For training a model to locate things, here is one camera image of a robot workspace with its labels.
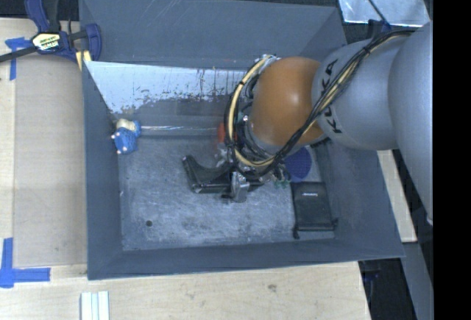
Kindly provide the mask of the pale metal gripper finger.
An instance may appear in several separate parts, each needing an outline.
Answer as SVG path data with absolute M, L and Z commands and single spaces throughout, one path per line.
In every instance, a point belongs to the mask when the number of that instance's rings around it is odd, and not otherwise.
M 238 171 L 234 171 L 231 174 L 231 188 L 232 189 L 248 189 L 250 183 L 247 181 L 247 178 Z
M 243 203 L 247 200 L 248 193 L 249 190 L 243 188 L 238 190 L 229 190 L 228 192 L 224 192 L 221 195 L 221 198 L 236 203 Z

